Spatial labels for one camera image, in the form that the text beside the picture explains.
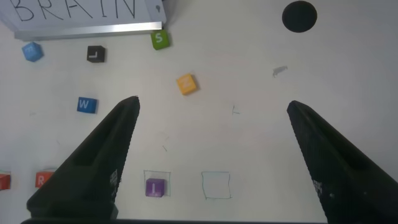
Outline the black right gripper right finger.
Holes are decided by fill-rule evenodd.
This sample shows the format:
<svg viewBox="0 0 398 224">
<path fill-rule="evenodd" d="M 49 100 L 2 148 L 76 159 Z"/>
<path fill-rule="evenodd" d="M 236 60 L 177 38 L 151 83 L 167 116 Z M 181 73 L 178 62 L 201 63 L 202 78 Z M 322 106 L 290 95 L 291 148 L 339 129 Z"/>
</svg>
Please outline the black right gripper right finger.
<svg viewBox="0 0 398 224">
<path fill-rule="evenodd" d="M 329 223 L 397 222 L 397 182 L 311 107 L 291 101 L 290 123 Z"/>
</svg>

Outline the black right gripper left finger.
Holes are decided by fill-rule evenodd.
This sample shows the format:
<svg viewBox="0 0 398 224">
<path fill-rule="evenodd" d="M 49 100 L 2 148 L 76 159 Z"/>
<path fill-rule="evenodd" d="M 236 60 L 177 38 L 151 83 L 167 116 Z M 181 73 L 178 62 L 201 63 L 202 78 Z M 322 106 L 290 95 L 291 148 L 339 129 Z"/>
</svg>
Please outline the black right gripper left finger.
<svg viewBox="0 0 398 224">
<path fill-rule="evenodd" d="M 138 97 L 120 101 L 27 201 L 32 222 L 114 220 Z"/>
</svg>

